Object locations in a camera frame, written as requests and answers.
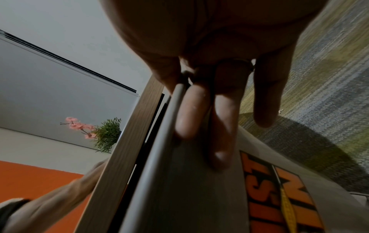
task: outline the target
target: gray panel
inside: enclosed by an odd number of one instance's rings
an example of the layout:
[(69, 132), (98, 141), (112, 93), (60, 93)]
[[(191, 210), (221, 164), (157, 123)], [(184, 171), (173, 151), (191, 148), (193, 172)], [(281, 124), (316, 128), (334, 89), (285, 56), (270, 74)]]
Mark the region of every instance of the gray panel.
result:
[(93, 148), (59, 123), (72, 116), (99, 125), (118, 117), (123, 130), (137, 103), (136, 94), (5, 38), (0, 52), (0, 127)]

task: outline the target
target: patterned carpet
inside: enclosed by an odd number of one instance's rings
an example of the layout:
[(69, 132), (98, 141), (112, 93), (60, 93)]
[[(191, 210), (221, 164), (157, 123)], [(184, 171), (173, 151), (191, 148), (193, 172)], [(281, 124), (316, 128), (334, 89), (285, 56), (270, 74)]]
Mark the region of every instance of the patterned carpet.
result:
[(283, 111), (254, 124), (250, 77), (239, 124), (348, 191), (369, 193), (369, 1), (332, 0), (301, 35)]

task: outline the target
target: wood grain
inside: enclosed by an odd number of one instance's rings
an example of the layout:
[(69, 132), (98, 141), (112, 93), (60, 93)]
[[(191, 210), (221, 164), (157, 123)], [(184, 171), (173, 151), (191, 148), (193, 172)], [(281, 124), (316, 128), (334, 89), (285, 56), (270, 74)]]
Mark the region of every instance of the wood grain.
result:
[(154, 77), (142, 93), (131, 118), (118, 139), (75, 233), (106, 233), (131, 175), (163, 85)]

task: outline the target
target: skin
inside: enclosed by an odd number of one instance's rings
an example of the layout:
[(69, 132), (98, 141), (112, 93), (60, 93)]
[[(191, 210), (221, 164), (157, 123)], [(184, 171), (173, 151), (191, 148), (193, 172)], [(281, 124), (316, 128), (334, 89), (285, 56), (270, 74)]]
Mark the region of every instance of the skin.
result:
[(325, 0), (101, 0), (127, 45), (170, 93), (181, 76), (180, 60), (194, 84), (181, 104), (175, 130), (192, 138), (210, 111), (209, 156), (230, 166), (239, 105), (256, 59), (254, 119), (275, 121), (299, 35)]
[(41, 233), (77, 207), (93, 191), (106, 161), (96, 164), (82, 178), (28, 202), (8, 219), (3, 233)]

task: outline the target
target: black and orange label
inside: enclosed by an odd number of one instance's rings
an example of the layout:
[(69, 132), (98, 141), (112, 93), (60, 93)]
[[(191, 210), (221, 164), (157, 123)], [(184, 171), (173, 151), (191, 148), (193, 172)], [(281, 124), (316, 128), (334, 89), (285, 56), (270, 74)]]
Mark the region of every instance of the black and orange label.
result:
[(240, 152), (251, 233), (322, 233), (324, 226), (300, 177)]

